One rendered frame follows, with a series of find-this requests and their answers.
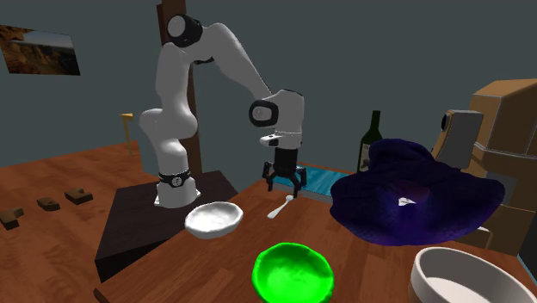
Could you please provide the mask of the white spoon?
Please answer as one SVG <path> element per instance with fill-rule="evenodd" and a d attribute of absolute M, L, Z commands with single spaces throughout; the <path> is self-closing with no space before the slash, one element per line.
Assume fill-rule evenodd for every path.
<path fill-rule="evenodd" d="M 282 205 L 280 205 L 279 207 L 277 207 L 276 209 L 274 209 L 273 211 L 271 211 L 267 215 L 267 218 L 268 219 L 274 219 L 279 214 L 279 212 L 293 199 L 294 199 L 294 197 L 292 195 L 287 195 L 285 202 Z"/>

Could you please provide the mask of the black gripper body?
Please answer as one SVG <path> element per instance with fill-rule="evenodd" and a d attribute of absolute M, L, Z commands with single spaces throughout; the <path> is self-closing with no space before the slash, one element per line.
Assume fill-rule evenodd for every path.
<path fill-rule="evenodd" d="M 295 174 L 298 159 L 298 149 L 275 148 L 273 169 L 277 176 L 290 177 Z"/>

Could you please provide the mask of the small white bowl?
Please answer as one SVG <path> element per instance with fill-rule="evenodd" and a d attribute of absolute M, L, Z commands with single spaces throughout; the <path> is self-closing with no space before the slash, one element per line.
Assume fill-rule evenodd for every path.
<path fill-rule="evenodd" d="M 244 217 L 236 204 L 215 201 L 194 208 L 185 218 L 185 229 L 200 239 L 220 238 L 233 232 Z"/>

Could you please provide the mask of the bright green bowl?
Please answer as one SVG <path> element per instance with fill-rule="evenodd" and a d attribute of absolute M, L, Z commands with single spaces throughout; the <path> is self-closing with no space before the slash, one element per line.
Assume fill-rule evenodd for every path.
<path fill-rule="evenodd" d="M 264 303 L 329 303 L 335 277 L 322 254 L 303 244 L 283 242 L 257 256 L 251 283 Z"/>

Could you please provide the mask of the dark green wine bottle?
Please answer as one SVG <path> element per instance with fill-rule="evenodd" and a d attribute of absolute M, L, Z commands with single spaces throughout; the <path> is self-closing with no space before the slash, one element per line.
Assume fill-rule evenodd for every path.
<path fill-rule="evenodd" d="M 382 136 L 379 130 L 380 124 L 380 111 L 374 110 L 372 112 L 370 127 L 361 138 L 359 161 L 357 165 L 358 171 L 367 171 L 369 165 L 369 149 L 371 144 L 381 140 Z"/>

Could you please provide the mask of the yellow floor lamp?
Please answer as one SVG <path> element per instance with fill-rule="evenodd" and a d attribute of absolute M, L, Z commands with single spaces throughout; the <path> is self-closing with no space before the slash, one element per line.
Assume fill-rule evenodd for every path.
<path fill-rule="evenodd" d="M 128 152 L 129 152 L 129 155 L 132 156 L 133 150 L 132 150 L 130 134 L 129 134 L 129 130 L 128 130 L 128 123 L 133 121 L 133 114 L 132 113 L 120 114 L 120 118 L 121 118 L 121 121 L 122 121 L 122 125 L 124 127 L 124 132 L 125 132 L 125 136 L 126 136 Z"/>

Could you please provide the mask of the teal mat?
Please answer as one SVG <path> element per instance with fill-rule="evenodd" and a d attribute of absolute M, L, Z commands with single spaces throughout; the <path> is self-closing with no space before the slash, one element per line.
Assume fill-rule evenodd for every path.
<path fill-rule="evenodd" d="M 300 190 L 299 196 L 331 204 L 332 185 L 347 174 L 311 166 L 303 166 L 303 168 L 306 170 L 306 186 Z"/>

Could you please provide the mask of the dark robot stand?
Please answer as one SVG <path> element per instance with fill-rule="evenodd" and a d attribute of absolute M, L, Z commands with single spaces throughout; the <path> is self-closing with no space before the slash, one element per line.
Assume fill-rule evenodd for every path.
<path fill-rule="evenodd" d="M 186 216 L 194 208 L 214 201 L 229 201 L 238 193 L 218 170 L 196 175 L 194 179 L 201 196 L 179 208 L 154 205 L 155 182 L 116 190 L 95 257 L 101 282 L 181 232 Z"/>

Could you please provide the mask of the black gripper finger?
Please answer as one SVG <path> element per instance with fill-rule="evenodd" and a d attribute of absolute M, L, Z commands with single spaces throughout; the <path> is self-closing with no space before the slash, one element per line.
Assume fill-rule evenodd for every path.
<path fill-rule="evenodd" d="M 305 167 L 297 166 L 291 176 L 293 183 L 293 197 L 297 198 L 300 190 L 307 184 L 307 172 Z"/>
<path fill-rule="evenodd" d="M 268 191 L 272 191 L 274 187 L 274 178 L 277 176 L 277 173 L 273 169 L 273 163 L 266 161 L 263 165 L 262 178 L 268 185 Z"/>

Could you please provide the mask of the landscape wall picture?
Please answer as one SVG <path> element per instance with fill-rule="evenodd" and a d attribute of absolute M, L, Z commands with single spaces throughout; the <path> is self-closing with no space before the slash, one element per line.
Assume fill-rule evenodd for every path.
<path fill-rule="evenodd" d="M 0 49 L 11 74 L 81 75 L 68 34 L 0 25 Z"/>

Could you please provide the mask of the brown block on floor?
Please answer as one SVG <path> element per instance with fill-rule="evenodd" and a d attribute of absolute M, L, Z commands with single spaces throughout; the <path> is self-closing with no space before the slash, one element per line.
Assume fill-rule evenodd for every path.
<path fill-rule="evenodd" d="M 6 230 L 19 226 L 18 218 L 24 214 L 22 207 L 13 207 L 0 212 L 0 223 Z"/>
<path fill-rule="evenodd" d="M 65 191 L 65 198 L 75 205 L 83 204 L 93 199 L 93 194 L 86 193 L 83 188 L 70 189 Z"/>
<path fill-rule="evenodd" d="M 41 197 L 36 200 L 37 204 L 45 211 L 56 211 L 60 209 L 60 205 L 52 197 Z"/>

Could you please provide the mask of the large white bowl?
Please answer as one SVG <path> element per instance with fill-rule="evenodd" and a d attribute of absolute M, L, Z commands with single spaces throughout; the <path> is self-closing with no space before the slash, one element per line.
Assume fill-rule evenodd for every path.
<path fill-rule="evenodd" d="M 408 297 L 410 303 L 537 303 L 537 296 L 508 272 L 446 247 L 416 254 Z"/>

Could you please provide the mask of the dark purple cloth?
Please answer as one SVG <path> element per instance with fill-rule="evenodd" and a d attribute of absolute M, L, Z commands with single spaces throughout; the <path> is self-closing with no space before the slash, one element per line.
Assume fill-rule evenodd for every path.
<path fill-rule="evenodd" d="M 422 145 L 382 139 L 366 171 L 330 188 L 330 215 L 356 237 L 388 246 L 439 244 L 478 229 L 505 195 L 497 180 L 439 162 Z"/>

